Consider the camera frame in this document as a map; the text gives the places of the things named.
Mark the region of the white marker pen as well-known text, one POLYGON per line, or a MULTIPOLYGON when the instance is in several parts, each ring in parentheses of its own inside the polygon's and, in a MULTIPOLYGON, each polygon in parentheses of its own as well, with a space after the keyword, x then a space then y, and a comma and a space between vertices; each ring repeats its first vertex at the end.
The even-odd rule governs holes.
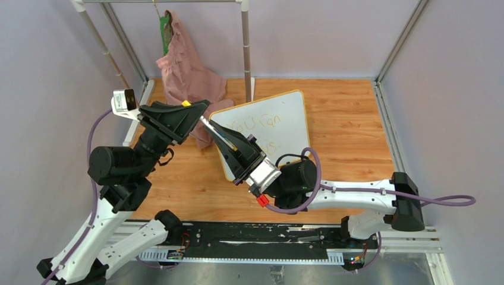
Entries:
POLYGON ((229 150, 237 151, 238 147, 233 143, 231 137, 234 133, 228 128, 219 125, 211 119, 206 119, 203 115, 199 118, 200 122, 204 125, 205 130, 213 138, 219 151, 229 150))

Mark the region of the yellow framed whiteboard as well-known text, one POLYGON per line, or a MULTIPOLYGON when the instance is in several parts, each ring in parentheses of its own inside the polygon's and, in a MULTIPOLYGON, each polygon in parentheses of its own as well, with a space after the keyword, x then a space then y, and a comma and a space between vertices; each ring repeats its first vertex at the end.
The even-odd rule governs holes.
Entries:
POLYGON ((301 90, 213 112, 210 119, 245 137, 253 135, 272 163, 284 154, 300 154, 310 146, 304 93, 301 90))

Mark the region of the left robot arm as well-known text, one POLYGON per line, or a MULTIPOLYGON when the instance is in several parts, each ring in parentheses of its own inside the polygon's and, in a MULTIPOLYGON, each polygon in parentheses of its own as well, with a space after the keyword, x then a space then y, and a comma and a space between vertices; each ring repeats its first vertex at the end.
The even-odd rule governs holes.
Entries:
POLYGON ((148 176, 173 159, 172 147, 187 139, 209 105, 207 100, 179 105, 154 102, 119 111, 144 130, 133 147, 90 149, 92 212, 63 251, 39 262, 37 270, 45 281, 105 284, 118 269, 152 246, 165 242, 180 249, 187 247, 190 241, 182 221, 168 210, 158 212, 122 241, 114 245, 108 241, 147 197, 152 185, 148 176))

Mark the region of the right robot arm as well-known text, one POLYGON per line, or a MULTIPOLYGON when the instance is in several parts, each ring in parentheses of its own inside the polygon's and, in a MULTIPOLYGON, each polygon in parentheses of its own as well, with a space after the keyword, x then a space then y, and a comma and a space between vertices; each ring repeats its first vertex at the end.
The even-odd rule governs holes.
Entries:
POLYGON ((425 224, 418 188, 404 172, 374 182, 338 182, 322 179, 322 165, 313 148, 306 147, 298 161, 272 162, 253 135, 243 134, 201 118, 214 139, 235 185, 246 183, 257 203, 273 212, 294 215, 326 208, 362 209, 341 220, 339 239, 347 248, 388 227, 419 232, 425 224))

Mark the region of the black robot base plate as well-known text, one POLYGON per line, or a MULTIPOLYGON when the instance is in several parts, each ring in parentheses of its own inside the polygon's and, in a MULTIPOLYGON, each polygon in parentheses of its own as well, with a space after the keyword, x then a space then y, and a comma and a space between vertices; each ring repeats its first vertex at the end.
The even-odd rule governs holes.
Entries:
POLYGON ((175 242, 162 242, 133 260, 163 266, 179 263, 337 265, 359 270, 375 257, 377 235, 364 240, 335 224, 185 221, 175 242))

